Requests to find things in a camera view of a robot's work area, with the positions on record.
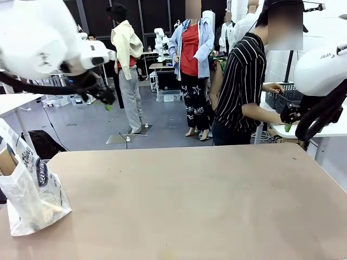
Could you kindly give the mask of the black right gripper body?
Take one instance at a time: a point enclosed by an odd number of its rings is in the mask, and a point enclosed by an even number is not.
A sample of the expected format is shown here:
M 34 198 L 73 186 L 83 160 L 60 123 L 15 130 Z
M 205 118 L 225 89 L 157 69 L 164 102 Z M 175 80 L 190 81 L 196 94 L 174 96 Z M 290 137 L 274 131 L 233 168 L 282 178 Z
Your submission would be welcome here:
M 281 122 L 292 125 L 302 118 L 301 107 L 293 102 L 288 102 L 284 105 L 280 114 Z

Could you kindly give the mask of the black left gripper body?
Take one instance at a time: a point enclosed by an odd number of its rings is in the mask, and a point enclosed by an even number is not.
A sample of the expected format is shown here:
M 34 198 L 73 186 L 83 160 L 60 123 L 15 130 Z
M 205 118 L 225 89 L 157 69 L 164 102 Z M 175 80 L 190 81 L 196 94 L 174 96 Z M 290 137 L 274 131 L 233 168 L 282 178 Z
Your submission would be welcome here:
M 99 78 L 88 77 L 78 83 L 78 95 L 87 102 L 89 96 L 93 96 L 96 100 L 103 104 L 112 105 L 115 102 L 114 91 L 100 83 Z

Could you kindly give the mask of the person's left hand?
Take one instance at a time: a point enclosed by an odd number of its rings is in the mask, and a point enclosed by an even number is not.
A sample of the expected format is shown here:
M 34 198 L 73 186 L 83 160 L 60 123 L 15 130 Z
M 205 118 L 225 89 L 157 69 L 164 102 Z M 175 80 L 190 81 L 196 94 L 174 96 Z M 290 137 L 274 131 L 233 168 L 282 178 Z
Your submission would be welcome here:
M 264 92 L 281 94 L 284 92 L 282 85 L 278 83 L 264 83 L 262 85 L 262 90 Z

